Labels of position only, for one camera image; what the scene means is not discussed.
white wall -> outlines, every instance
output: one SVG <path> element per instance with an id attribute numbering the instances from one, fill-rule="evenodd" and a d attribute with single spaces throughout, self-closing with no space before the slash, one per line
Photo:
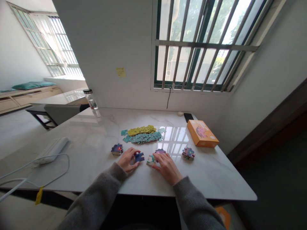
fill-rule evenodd
<path id="1" fill-rule="evenodd" d="M 54 82 L 59 86 L 63 93 L 78 89 L 88 88 L 85 80 L 72 80 L 72 79 L 60 79 L 60 78 L 44 78 L 45 81 Z"/>
<path id="2" fill-rule="evenodd" d="M 54 4 L 99 106 L 166 110 L 168 93 L 150 91 L 152 1 Z M 306 4 L 287 3 L 234 95 L 172 93 L 168 110 L 193 112 L 229 153 L 306 78 Z"/>
<path id="3" fill-rule="evenodd" d="M 307 76 L 307 1 L 288 1 L 214 132 L 228 154 Z"/>
<path id="4" fill-rule="evenodd" d="M 0 41 L 0 89 L 51 76 L 4 0 L 0 0 Z"/>
<path id="5" fill-rule="evenodd" d="M 54 0 L 54 5 L 99 106 L 166 110 L 169 94 L 150 91 L 152 1 Z M 119 78 L 116 67 L 124 67 L 127 77 Z M 168 110 L 193 112 L 212 127 L 227 98 L 172 93 Z"/>

white marble table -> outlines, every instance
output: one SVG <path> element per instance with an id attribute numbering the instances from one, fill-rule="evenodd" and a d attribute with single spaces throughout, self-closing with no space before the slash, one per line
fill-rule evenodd
<path id="1" fill-rule="evenodd" d="M 79 102 L 86 102 L 85 94 L 83 90 L 85 88 L 75 89 L 66 93 L 61 93 L 55 96 L 51 96 L 45 99 L 41 99 L 31 103 L 36 104 L 79 104 Z"/>
<path id="2" fill-rule="evenodd" d="M 84 110 L 60 126 L 49 131 L 36 141 L 12 153 L 0 161 L 0 175 L 11 172 L 35 159 L 50 140 L 68 137 L 69 143 L 63 149 L 70 157 L 69 171 L 44 190 L 51 191 L 84 191 L 103 170 L 107 169 L 120 157 L 110 151 L 114 144 L 123 144 L 124 150 L 129 147 L 140 149 L 145 158 L 156 149 L 166 150 L 176 163 L 183 176 L 188 175 L 193 184 L 208 199 L 256 200 L 257 196 L 238 173 L 226 155 L 217 146 L 212 148 L 195 147 L 186 127 L 184 117 L 176 112 L 147 111 L 129 109 L 99 108 L 93 112 Z M 150 142 L 142 145 L 122 141 L 121 130 L 153 125 L 164 127 L 165 139 L 162 142 Z M 194 161 L 182 157 L 184 147 L 192 147 L 196 156 Z M 5 180 L 27 177 L 30 181 L 42 185 L 60 175 L 67 167 L 65 156 L 59 156 L 54 162 L 40 167 L 29 166 Z M 1 186 L 11 188 L 14 183 Z M 32 185 L 23 188 L 37 189 Z M 172 187 L 146 161 L 124 182 L 120 194 L 174 196 Z"/>

gray chair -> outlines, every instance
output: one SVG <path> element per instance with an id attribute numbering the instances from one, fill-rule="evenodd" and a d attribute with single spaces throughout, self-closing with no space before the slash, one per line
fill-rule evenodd
<path id="1" fill-rule="evenodd" d="M 80 113 L 80 105 L 47 104 L 44 109 L 57 126 Z"/>

ceiling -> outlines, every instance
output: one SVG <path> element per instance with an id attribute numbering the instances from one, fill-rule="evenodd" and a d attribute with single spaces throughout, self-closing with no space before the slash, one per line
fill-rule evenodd
<path id="1" fill-rule="evenodd" d="M 52 0 L 8 0 L 29 11 L 56 12 Z"/>

gray sweater sleeve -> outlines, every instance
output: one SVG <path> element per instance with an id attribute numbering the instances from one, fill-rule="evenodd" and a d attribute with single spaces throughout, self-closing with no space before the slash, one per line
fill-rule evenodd
<path id="1" fill-rule="evenodd" d="M 73 202 L 57 229 L 99 229 L 127 176 L 114 163 Z"/>
<path id="2" fill-rule="evenodd" d="M 219 214 L 188 177 L 183 178 L 173 188 L 189 229 L 225 230 Z"/>

